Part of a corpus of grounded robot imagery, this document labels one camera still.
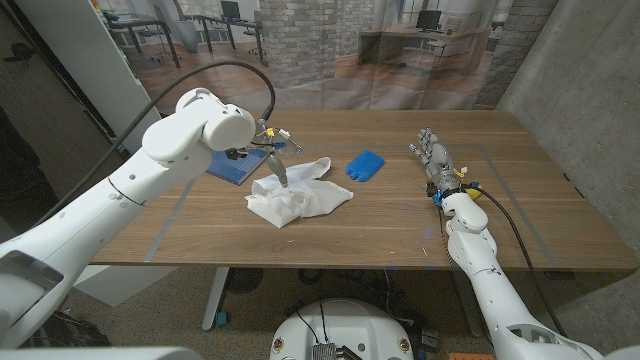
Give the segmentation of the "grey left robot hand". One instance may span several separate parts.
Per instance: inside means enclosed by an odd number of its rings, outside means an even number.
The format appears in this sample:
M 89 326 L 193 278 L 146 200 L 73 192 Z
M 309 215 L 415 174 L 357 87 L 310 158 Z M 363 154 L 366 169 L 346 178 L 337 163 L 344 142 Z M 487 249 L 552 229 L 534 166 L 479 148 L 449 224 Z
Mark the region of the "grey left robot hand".
M 256 121 L 256 134 L 251 144 L 266 151 L 266 161 L 269 168 L 277 176 L 281 186 L 287 188 L 286 168 L 279 156 L 300 155 L 303 152 L 302 148 L 291 138 L 291 134 L 284 129 L 270 127 L 264 119 L 259 119 Z

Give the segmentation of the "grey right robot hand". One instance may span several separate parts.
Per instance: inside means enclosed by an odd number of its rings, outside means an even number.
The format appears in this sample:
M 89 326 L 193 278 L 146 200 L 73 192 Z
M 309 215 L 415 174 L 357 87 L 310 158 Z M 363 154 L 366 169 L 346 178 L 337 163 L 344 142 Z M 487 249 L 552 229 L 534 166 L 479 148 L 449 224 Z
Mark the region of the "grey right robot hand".
M 425 167 L 429 179 L 427 194 L 439 201 L 462 190 L 461 181 L 465 170 L 457 170 L 453 158 L 439 137 L 429 128 L 418 134 L 419 145 L 410 144 L 410 150 Z

